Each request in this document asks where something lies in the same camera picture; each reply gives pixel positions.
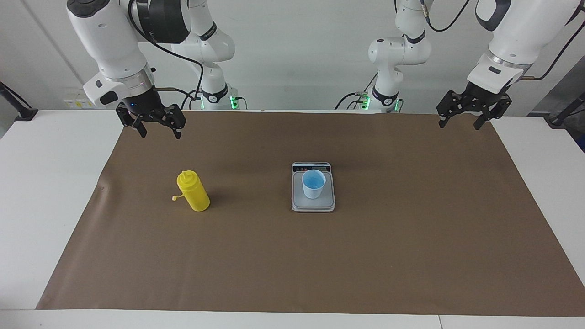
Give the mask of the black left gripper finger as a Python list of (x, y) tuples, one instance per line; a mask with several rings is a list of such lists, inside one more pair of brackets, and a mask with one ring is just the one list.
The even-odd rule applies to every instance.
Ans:
[(474, 129), (480, 130), (481, 127), (491, 119), (501, 118), (506, 110), (508, 110), (512, 100), (509, 95), (503, 95), (499, 101), (495, 103), (490, 109), (487, 106), (483, 106), (481, 115), (479, 115), (474, 122)]
[(464, 113), (461, 107), (461, 96), (454, 91), (448, 91), (439, 104), (436, 106), (437, 114), (440, 117), (439, 127), (444, 128), (449, 119)]

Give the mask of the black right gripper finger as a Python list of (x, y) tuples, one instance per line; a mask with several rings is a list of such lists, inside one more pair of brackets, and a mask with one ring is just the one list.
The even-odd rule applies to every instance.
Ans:
[(146, 131), (144, 123), (142, 123), (142, 115), (134, 118), (130, 115), (130, 111), (126, 108), (125, 104), (118, 104), (115, 111), (124, 127), (131, 127), (139, 133), (140, 137), (146, 137), (148, 131)]
[(184, 117), (182, 109), (177, 104), (172, 104), (163, 109), (160, 123), (171, 129), (174, 137), (179, 140), (181, 139), (182, 129), (186, 125), (186, 117)]

